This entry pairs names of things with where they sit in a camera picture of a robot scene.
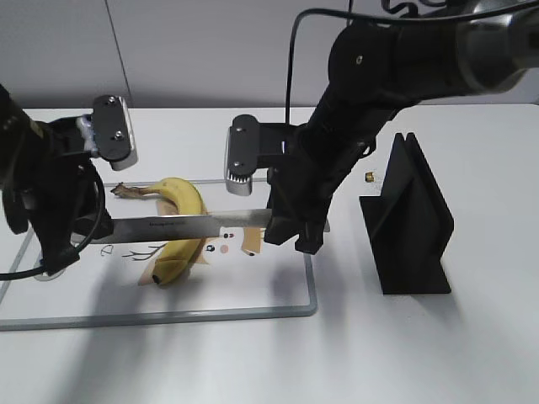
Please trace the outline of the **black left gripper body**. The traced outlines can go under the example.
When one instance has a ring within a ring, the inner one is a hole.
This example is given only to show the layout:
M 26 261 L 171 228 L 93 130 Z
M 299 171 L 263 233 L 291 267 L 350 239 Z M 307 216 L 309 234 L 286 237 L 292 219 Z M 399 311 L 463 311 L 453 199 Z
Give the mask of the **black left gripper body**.
M 100 231 L 112 227 L 103 180 L 77 127 L 80 117 L 3 120 L 5 219 L 14 234 L 33 230 L 42 254 L 40 265 L 24 276 L 67 268 Z

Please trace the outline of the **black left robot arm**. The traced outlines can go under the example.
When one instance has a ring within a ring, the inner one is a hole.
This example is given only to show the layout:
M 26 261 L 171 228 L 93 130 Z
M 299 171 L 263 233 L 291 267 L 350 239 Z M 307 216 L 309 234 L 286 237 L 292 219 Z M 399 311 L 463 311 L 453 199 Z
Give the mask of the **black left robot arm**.
M 181 214 L 113 219 L 105 207 L 102 178 L 92 163 L 102 158 L 120 171 L 137 161 L 125 100 L 104 95 L 91 114 L 50 123 L 32 120 L 1 91 L 1 191 L 15 234 L 34 230 L 40 266 L 3 273 L 3 281 L 56 274 L 80 258 L 87 245 L 187 241 L 214 236 L 225 226 L 262 226 L 265 241 L 280 245 L 288 234 L 274 208 L 214 215 Z

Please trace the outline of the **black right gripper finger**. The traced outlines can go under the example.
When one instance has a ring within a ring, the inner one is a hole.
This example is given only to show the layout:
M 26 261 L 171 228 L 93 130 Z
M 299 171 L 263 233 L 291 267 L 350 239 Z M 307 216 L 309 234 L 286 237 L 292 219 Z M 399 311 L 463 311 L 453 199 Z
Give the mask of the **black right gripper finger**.
M 265 228 L 264 241 L 281 245 L 293 238 L 301 238 L 303 219 L 294 212 L 272 209 L 269 223 Z
M 301 253 L 316 254 L 323 245 L 325 221 L 302 222 L 298 228 L 295 249 Z

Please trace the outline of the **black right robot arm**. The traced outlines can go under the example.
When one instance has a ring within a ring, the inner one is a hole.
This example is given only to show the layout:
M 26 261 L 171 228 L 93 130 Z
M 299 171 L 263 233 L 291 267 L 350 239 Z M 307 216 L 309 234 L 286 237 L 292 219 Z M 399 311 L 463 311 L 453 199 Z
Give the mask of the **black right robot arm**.
M 335 39 L 328 86 L 272 165 L 264 239 L 316 253 L 334 192 L 400 111 L 511 90 L 538 65 L 535 1 L 461 1 L 416 19 L 355 18 Z

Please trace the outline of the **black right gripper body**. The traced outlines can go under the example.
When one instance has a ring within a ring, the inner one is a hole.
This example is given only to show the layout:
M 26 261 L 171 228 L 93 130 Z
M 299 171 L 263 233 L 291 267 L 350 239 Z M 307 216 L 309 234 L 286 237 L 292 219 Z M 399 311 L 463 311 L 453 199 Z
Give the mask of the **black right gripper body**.
M 333 194 L 376 148 L 376 125 L 308 121 L 259 124 L 259 167 L 268 169 L 269 227 L 320 227 Z

